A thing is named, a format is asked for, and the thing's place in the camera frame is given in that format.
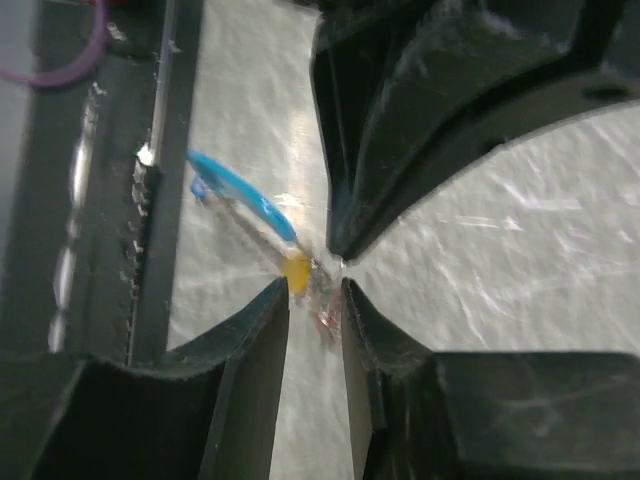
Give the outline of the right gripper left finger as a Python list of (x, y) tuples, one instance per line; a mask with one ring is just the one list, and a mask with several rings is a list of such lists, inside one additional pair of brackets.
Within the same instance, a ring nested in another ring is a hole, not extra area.
[(277, 279), (158, 361), (1, 356), (5, 479), (265, 479), (289, 331)]

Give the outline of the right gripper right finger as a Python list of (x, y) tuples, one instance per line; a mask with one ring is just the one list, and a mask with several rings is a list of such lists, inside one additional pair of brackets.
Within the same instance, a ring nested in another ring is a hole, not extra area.
[(341, 285), (358, 479), (635, 479), (639, 360), (434, 352)]

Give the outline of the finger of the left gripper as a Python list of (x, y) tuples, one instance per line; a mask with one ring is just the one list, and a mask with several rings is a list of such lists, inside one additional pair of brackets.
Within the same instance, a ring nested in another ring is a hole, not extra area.
[(496, 147), (639, 96), (635, 1), (325, 1), (311, 81), (327, 246), (361, 256)]

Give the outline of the red key tag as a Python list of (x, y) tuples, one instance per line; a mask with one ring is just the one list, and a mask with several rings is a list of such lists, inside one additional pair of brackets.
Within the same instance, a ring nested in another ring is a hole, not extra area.
[(319, 332), (327, 332), (339, 336), (341, 332), (340, 309), (335, 306), (323, 306), (312, 314), (314, 325)]

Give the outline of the metal keyring with small rings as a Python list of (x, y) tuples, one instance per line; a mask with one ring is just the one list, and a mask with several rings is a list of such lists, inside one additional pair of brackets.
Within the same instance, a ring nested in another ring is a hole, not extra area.
[(254, 208), (222, 194), (209, 197), (234, 220), (241, 237), (252, 241), (275, 263), (288, 282), (289, 295), (310, 313), (321, 345), (335, 346), (341, 339), (341, 273), (330, 273), (311, 248), (299, 240), (286, 217), (267, 203)]

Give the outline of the yellow key tag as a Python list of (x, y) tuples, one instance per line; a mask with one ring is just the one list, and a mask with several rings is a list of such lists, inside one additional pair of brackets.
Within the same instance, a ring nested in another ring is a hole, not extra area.
[(281, 274), (287, 279), (291, 295), (305, 295), (311, 275), (311, 261), (302, 252), (287, 256), (281, 263)]

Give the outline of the light blue key handle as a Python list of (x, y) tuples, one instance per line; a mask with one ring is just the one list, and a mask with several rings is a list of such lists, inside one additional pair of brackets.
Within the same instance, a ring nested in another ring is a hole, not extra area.
[(268, 225), (284, 242), (298, 242), (297, 233), (286, 216), (254, 186), (217, 160), (195, 150), (188, 150), (187, 161), (195, 175), (202, 178), (212, 196), (239, 202)]

